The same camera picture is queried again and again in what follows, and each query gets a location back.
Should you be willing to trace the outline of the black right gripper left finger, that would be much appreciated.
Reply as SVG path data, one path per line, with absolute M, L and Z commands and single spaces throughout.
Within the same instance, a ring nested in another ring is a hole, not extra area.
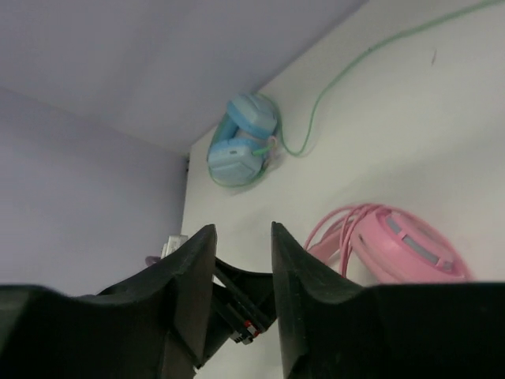
M 204 361 L 216 229 L 96 295 L 1 288 L 4 378 L 191 378 Z

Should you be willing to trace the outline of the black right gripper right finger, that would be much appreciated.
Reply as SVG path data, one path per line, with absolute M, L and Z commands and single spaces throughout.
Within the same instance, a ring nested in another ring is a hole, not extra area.
M 501 378 L 502 283 L 362 287 L 271 225 L 287 378 Z

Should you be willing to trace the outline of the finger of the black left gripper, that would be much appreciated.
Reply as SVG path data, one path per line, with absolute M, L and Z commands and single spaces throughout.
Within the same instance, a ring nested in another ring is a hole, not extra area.
M 212 357 L 227 341 L 250 344 L 275 322 L 271 273 L 249 272 L 215 260 L 211 312 L 204 356 Z

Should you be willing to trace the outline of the pink headphones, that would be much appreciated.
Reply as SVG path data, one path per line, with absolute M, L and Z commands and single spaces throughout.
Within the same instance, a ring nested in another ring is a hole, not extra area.
M 339 255 L 347 274 L 354 253 L 380 283 L 463 283 L 473 280 L 466 262 L 430 224 L 400 208 L 375 203 L 329 212 L 304 249 L 326 265 Z

